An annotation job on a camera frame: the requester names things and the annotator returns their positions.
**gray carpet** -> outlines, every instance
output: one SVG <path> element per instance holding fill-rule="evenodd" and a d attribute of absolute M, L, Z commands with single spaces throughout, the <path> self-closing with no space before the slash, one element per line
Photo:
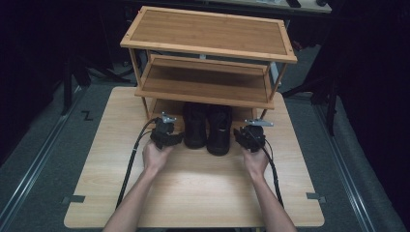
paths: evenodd
<path fill-rule="evenodd" d="M 302 83 L 311 62 L 311 52 L 297 54 L 301 66 L 289 68 L 288 76 L 282 82 L 281 91 L 286 91 Z M 76 231 L 64 226 L 64 216 L 68 205 L 62 204 L 64 196 L 73 194 L 82 165 L 85 162 L 95 132 L 97 131 L 106 101 L 112 87 L 109 80 L 93 79 L 93 84 L 79 101 L 72 115 L 56 140 L 51 156 L 26 200 L 16 214 L 8 231 Z M 56 92 L 55 101 L 33 122 L 31 129 L 20 142 L 15 152 L 0 169 L 0 206 L 5 205 L 13 195 L 19 180 L 39 152 L 48 133 L 59 118 L 62 110 L 61 89 Z M 298 228 L 299 231 L 361 231 L 359 222 L 349 202 L 332 157 L 332 149 L 327 133 L 321 126 L 314 107 L 307 94 L 285 100 L 292 124 L 304 154 L 313 185 L 327 202 L 321 204 L 325 224 L 319 228 Z M 82 111 L 90 111 L 85 121 Z M 358 189 L 364 197 L 377 231 L 405 231 L 400 219 L 390 205 L 382 187 L 368 165 L 357 143 L 354 132 L 344 115 L 342 105 L 337 105 L 335 120 L 337 144 L 343 158 L 354 176 Z M 100 231 L 86 229 L 78 231 Z"/>

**top shelf tier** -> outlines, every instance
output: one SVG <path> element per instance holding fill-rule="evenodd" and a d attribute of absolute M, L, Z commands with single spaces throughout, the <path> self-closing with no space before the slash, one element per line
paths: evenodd
<path fill-rule="evenodd" d="M 296 63 L 282 20 L 142 7 L 122 47 Z"/>

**shoe rack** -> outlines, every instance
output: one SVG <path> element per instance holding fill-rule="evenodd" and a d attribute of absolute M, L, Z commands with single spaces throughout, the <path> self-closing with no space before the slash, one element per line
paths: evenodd
<path fill-rule="evenodd" d="M 232 106 L 233 127 L 245 119 L 263 118 L 266 110 L 275 108 L 274 94 L 287 64 L 297 62 L 282 20 L 232 14 L 142 7 L 121 46 L 130 51 L 138 85 L 135 95 L 144 103 L 147 120 L 163 111 L 182 119 L 184 102 Z M 143 74 L 136 49 L 147 52 Z M 153 50 L 198 58 L 157 55 Z M 210 60 L 207 55 L 264 65 Z M 276 83 L 269 76 L 272 62 L 283 63 Z M 153 99 L 150 105 L 145 98 Z M 256 108 L 264 109 L 262 115 L 256 115 Z M 175 126 L 182 127 L 182 121 Z"/>

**black shoe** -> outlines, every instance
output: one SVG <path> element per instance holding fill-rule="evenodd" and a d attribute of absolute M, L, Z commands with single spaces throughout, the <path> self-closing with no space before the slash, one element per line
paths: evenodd
<path fill-rule="evenodd" d="M 207 105 L 203 103 L 186 102 L 184 104 L 184 143 L 191 149 L 198 149 L 206 145 L 206 110 Z"/>
<path fill-rule="evenodd" d="M 210 105 L 208 109 L 209 136 L 206 148 L 215 156 L 229 152 L 230 129 L 232 126 L 232 107 Z"/>

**person's left arm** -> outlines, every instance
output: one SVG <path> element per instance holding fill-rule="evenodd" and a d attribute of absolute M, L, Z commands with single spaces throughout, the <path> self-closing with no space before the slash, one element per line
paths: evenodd
<path fill-rule="evenodd" d="M 159 172 L 164 168 L 173 147 L 159 150 L 151 140 L 142 152 L 144 170 L 124 197 L 103 231 L 136 231 L 148 191 Z"/>

